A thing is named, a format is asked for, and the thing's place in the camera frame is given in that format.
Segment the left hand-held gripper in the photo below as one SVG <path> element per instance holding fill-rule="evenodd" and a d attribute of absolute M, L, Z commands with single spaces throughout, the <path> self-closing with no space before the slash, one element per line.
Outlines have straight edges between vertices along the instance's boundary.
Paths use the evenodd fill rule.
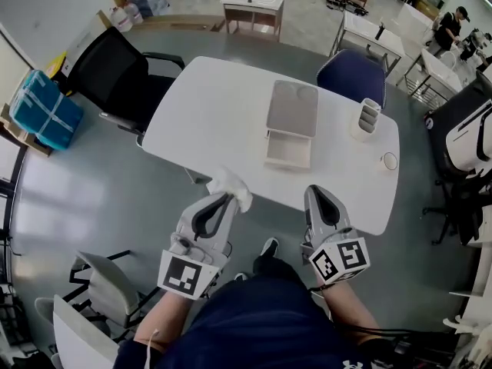
<path fill-rule="evenodd" d="M 196 301 L 221 275 L 237 200 L 232 194 L 210 194 L 188 206 L 162 251 L 157 286 Z"/>

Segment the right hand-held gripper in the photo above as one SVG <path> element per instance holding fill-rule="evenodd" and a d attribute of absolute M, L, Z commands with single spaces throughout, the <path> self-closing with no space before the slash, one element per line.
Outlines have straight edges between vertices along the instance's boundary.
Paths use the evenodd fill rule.
<path fill-rule="evenodd" d="M 304 213 L 307 231 L 301 256 L 323 284 L 347 281 L 371 266 L 365 239 L 358 236 L 346 207 L 329 190 L 308 186 Z"/>

